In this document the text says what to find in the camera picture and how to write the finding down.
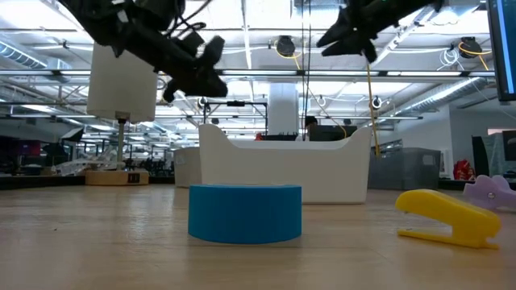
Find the purple toy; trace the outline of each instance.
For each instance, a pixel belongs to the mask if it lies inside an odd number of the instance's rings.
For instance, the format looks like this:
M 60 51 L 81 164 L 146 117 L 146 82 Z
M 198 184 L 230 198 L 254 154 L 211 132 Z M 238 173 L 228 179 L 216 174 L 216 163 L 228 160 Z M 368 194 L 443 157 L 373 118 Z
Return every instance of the purple toy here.
M 466 184 L 464 195 L 470 203 L 485 209 L 501 206 L 516 209 L 516 192 L 502 176 L 478 176 L 474 184 Z

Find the person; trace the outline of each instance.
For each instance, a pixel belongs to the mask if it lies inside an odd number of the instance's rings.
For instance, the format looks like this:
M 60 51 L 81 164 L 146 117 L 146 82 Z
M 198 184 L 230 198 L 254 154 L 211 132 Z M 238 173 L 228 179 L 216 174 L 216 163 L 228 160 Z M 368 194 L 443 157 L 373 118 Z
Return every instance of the person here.
M 306 137 L 305 141 L 310 141 L 310 129 L 317 126 L 317 119 L 314 116 L 306 116 L 305 118 L 305 130 Z M 299 134 L 296 138 L 296 141 L 303 141 L 303 134 Z

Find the table surface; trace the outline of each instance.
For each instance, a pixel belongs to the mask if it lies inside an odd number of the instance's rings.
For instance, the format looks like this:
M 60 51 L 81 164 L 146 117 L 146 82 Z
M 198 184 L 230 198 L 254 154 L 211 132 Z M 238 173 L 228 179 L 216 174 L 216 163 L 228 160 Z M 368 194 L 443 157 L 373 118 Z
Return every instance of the table surface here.
M 0 192 L 0 289 L 516 289 L 516 211 L 501 249 L 396 235 L 449 231 L 398 212 L 399 192 L 365 205 L 305 205 L 303 235 L 261 246 L 187 234 L 188 192 L 171 185 Z

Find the monitor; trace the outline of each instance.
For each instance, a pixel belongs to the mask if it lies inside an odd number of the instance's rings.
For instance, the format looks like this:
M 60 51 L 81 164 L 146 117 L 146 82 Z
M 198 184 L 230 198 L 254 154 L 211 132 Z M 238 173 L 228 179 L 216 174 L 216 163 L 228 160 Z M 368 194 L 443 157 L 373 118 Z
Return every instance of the monitor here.
M 516 101 L 516 1 L 488 0 L 498 99 Z
M 343 126 L 346 137 L 356 131 L 356 126 Z M 340 126 L 313 126 L 310 128 L 310 141 L 339 141 L 344 139 L 344 131 Z

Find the red object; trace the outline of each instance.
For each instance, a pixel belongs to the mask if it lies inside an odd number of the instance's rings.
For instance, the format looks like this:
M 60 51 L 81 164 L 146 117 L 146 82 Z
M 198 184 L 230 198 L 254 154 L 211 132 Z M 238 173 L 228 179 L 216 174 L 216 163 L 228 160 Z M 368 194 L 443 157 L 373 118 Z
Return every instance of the red object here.
M 475 180 L 475 170 L 466 159 L 457 161 L 453 166 L 455 180 Z

